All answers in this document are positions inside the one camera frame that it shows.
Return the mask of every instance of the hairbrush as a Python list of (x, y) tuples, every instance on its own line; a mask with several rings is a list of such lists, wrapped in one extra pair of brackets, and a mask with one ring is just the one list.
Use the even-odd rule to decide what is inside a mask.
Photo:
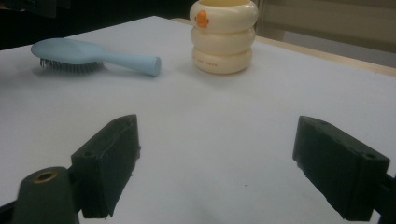
[(32, 53), (41, 59), (42, 67), (73, 73), (89, 73), (103, 62), (130, 68), (156, 77), (161, 71), (161, 58), (107, 52), (100, 46), (68, 38), (52, 38), (33, 44)]

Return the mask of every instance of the white bottle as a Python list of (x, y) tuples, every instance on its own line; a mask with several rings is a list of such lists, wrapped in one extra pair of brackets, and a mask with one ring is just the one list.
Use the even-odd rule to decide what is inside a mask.
[(200, 0), (192, 5), (191, 41), (194, 64), (213, 74), (246, 68), (252, 58), (257, 6), (250, 0)]

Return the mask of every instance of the table surface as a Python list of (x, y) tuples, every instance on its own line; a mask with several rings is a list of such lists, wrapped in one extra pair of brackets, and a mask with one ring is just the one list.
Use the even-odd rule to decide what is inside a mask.
[(46, 72), (30, 46), (0, 51), (0, 204), (30, 173), (69, 167), (109, 121), (136, 114), (142, 157), (114, 217), (81, 223), (348, 223), (292, 160), (297, 121), (326, 120), (396, 160), (396, 77), (262, 42), (248, 69), (210, 75), (192, 64), (190, 31), (150, 17), (71, 37), (158, 55), (158, 77), (109, 63)]

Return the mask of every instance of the dark background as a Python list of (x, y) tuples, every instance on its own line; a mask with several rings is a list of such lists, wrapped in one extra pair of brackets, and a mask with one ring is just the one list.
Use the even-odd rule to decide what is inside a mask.
[(55, 19), (29, 12), (0, 10), (0, 49), (10, 49), (51, 38), (65, 37), (148, 16), (189, 17), (196, 0), (71, 0), (57, 9)]

